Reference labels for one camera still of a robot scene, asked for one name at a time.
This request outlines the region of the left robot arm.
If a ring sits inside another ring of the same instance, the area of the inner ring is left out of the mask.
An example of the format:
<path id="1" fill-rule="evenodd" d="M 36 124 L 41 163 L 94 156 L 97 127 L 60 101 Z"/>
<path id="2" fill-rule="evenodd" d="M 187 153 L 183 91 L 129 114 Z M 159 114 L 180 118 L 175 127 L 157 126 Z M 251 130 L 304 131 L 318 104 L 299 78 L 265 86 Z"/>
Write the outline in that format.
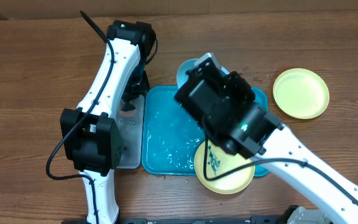
<path id="1" fill-rule="evenodd" d="M 106 44 L 96 77 L 75 109 L 60 117 L 63 147 L 83 179 L 88 204 L 85 223 L 119 223 L 114 171 L 140 166 L 145 96 L 150 90 L 145 66 L 158 41 L 151 24 L 114 21 L 106 32 L 90 25 Z"/>

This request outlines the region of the pink green sponge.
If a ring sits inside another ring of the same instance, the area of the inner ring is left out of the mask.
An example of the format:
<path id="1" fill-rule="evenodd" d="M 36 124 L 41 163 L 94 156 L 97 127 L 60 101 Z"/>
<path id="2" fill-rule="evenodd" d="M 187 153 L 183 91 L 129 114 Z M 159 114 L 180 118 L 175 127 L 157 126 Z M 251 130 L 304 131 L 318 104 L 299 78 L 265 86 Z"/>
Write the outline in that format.
<path id="1" fill-rule="evenodd" d="M 137 113 L 137 108 L 129 101 L 120 101 L 118 115 L 119 117 L 131 117 Z"/>

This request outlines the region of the yellow plate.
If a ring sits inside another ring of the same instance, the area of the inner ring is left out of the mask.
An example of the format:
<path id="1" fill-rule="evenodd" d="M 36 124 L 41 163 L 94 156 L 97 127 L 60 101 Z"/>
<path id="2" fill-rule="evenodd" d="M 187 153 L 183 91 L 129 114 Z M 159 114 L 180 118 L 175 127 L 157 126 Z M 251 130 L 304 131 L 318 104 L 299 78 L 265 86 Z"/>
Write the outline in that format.
<path id="1" fill-rule="evenodd" d="M 237 167 L 251 163 L 241 155 L 226 154 L 220 147 L 208 141 L 207 157 L 204 158 L 205 141 L 199 146 L 194 157 L 194 169 L 200 182 L 208 189 L 219 194 L 235 194 L 245 189 L 255 174 L 255 166 L 239 170 L 217 180 L 204 177 L 203 165 L 206 163 L 206 175 L 209 179 L 218 177 Z"/>
<path id="2" fill-rule="evenodd" d="M 321 115 L 329 104 L 329 90 L 315 72 L 291 68 L 282 72 L 273 84 L 273 98 L 287 115 L 312 119 Z"/>

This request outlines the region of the yellow plate front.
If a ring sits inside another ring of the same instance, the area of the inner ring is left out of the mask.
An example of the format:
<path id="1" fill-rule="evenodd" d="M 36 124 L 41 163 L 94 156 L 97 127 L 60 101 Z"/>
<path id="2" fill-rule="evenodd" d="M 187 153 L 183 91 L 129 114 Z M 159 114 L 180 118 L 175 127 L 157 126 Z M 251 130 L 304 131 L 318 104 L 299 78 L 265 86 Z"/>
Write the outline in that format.
<path id="1" fill-rule="evenodd" d="M 241 155 L 226 154 L 220 147 L 208 141 L 207 157 L 204 158 L 205 141 L 199 146 L 194 157 L 194 169 L 200 182 L 208 189 L 219 194 L 235 194 L 245 189 L 255 174 L 255 166 L 239 170 L 217 180 L 204 177 L 203 165 L 206 163 L 206 175 L 209 179 L 218 177 L 237 167 L 251 163 Z"/>

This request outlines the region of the light blue plate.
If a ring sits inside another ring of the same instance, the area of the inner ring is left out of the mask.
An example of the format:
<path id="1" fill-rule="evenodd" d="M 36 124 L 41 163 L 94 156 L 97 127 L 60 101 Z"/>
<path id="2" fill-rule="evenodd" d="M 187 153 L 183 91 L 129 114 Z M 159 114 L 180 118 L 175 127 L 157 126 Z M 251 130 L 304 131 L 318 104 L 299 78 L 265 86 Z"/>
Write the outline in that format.
<path id="1" fill-rule="evenodd" d="M 205 70 L 219 72 L 225 77 L 229 72 L 218 62 L 213 53 L 206 53 L 200 58 L 194 58 L 183 62 L 177 71 L 177 86 L 181 88 L 193 75 L 202 75 Z"/>

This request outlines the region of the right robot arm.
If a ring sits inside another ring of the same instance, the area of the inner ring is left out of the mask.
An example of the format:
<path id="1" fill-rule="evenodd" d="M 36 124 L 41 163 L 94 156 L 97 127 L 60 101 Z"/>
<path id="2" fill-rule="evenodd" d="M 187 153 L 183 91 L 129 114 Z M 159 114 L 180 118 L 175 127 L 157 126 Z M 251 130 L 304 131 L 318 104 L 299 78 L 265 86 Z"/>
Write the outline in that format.
<path id="1" fill-rule="evenodd" d="M 175 100 L 224 152 L 262 165 L 315 204 L 333 223 L 358 223 L 358 186 L 313 154 L 281 119 L 255 103 L 250 85 L 225 74 L 212 53 L 185 72 Z"/>

